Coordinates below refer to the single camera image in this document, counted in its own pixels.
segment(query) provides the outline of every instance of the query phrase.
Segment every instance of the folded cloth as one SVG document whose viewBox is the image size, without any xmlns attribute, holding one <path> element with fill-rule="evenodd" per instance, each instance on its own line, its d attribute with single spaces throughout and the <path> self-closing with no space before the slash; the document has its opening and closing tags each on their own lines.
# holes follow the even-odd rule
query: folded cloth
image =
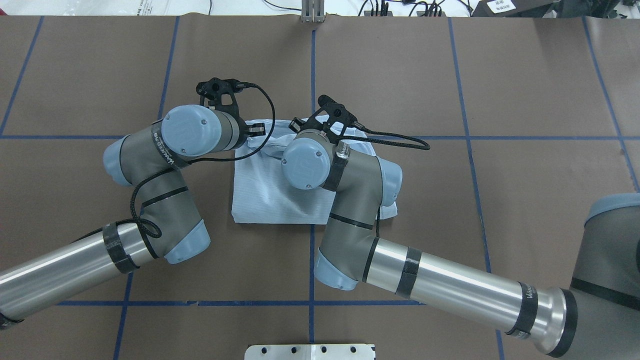
<svg viewBox="0 0 640 360">
<path fill-rule="evenodd" d="M 318 116 L 322 122 L 328 115 Z M 250 120 L 247 124 L 263 122 L 267 133 L 271 120 Z M 332 131 L 340 133 L 342 124 L 336 123 Z M 366 135 L 348 127 L 345 135 Z M 289 129 L 289 121 L 276 120 L 273 134 L 267 144 L 253 156 L 235 162 L 234 198 L 231 214 L 234 221 L 242 224 L 326 224 L 333 204 L 334 192 L 322 188 L 296 189 L 282 173 L 282 154 L 296 134 Z M 264 141 L 265 136 L 255 136 L 236 149 L 236 156 L 246 155 Z M 375 156 L 368 142 L 345 140 L 352 150 Z M 397 215 L 396 204 L 382 206 L 380 218 Z"/>
</svg>

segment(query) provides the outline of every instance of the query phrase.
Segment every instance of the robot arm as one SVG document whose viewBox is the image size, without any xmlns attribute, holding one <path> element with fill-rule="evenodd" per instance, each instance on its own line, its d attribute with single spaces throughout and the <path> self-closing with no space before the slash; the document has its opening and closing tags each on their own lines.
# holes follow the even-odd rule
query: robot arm
<svg viewBox="0 0 640 360">
<path fill-rule="evenodd" d="M 234 93 L 252 86 L 217 78 L 200 83 L 196 91 L 201 104 L 209 99 L 209 108 L 178 106 L 110 145 L 103 157 L 107 173 L 120 185 L 136 185 L 142 216 L 137 218 L 133 197 L 133 219 L 0 273 L 0 329 L 155 258 L 176 264 L 205 250 L 209 234 L 179 170 L 199 156 L 264 135 L 263 124 L 248 127 L 238 114 Z M 222 95 L 232 104 L 222 105 Z"/>
<path fill-rule="evenodd" d="M 367 282 L 529 338 L 552 357 L 640 358 L 640 194 L 596 203 L 570 289 L 537 290 L 375 237 L 378 208 L 391 205 L 400 190 L 400 168 L 350 152 L 328 134 L 327 124 L 314 121 L 294 119 L 298 134 L 284 152 L 282 168 L 299 189 L 322 186 L 336 193 L 318 251 L 318 281 L 341 290 Z"/>
</svg>

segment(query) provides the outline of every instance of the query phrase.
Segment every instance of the silver arm tube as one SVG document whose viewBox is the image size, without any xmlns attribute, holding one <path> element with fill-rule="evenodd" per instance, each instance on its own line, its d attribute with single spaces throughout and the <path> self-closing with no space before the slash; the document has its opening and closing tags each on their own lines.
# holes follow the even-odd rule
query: silver arm tube
<svg viewBox="0 0 640 360">
<path fill-rule="evenodd" d="M 136 224 L 117 231 L 136 266 L 154 259 Z M 121 274 L 102 233 L 94 234 L 0 273 L 0 313 L 10 325 Z"/>
<path fill-rule="evenodd" d="M 544 353 L 553 351 L 563 334 L 566 304 L 560 289 L 537 291 L 384 239 L 374 244 L 369 257 L 362 280 L 396 295 L 517 338 L 530 337 Z"/>
</svg>

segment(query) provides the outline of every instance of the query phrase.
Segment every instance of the white label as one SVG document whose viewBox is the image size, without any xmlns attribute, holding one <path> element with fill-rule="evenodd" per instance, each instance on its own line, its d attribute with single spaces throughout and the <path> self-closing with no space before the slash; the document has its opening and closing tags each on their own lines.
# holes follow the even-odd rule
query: white label
<svg viewBox="0 0 640 360">
<path fill-rule="evenodd" d="M 487 6 L 489 9 L 493 11 L 493 13 L 503 13 L 508 12 L 510 10 L 515 10 L 516 6 L 511 2 L 511 0 L 494 0 L 487 1 Z"/>
<path fill-rule="evenodd" d="M 140 4 L 138 5 L 138 11 L 136 15 L 164 15 L 163 13 L 158 13 L 157 9 L 154 9 L 154 0 L 140 0 Z"/>
</svg>

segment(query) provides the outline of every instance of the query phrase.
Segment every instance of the light blue joint cap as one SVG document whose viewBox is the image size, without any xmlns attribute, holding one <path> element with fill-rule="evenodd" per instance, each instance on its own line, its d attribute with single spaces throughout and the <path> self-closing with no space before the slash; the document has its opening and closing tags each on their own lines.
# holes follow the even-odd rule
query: light blue joint cap
<svg viewBox="0 0 640 360">
<path fill-rule="evenodd" d="M 396 163 L 376 156 L 382 172 L 382 206 L 391 206 L 396 201 L 402 186 L 402 168 Z"/>
<path fill-rule="evenodd" d="M 184 156 L 200 156 L 220 141 L 222 125 L 213 111 L 200 105 L 182 105 L 166 114 L 162 137 L 169 149 Z"/>
<path fill-rule="evenodd" d="M 164 258 L 169 264 L 177 264 L 203 252 L 210 243 L 204 220 L 201 220 Z"/>
<path fill-rule="evenodd" d="M 291 186 L 310 190 L 329 176 L 331 158 L 324 147 L 309 138 L 294 139 L 282 154 L 282 171 Z"/>
<path fill-rule="evenodd" d="M 333 264 L 331 264 L 318 250 L 318 259 L 316 260 L 316 268 L 314 269 L 316 279 L 332 288 L 340 290 L 353 290 L 358 284 L 357 280 L 344 275 Z"/>
<path fill-rule="evenodd" d="M 122 186 L 132 185 L 127 181 L 127 178 L 124 177 L 122 166 L 120 165 L 120 150 L 122 149 L 122 143 L 124 143 L 124 140 L 128 136 L 129 135 L 109 145 L 102 155 L 102 164 L 104 165 L 104 169 L 107 170 L 107 174 L 113 178 L 116 184 Z"/>
<path fill-rule="evenodd" d="M 596 215 L 605 213 L 606 211 L 627 208 L 629 206 L 640 206 L 640 193 L 617 193 L 608 195 L 591 205 L 589 216 L 584 222 L 585 224 Z"/>
</svg>

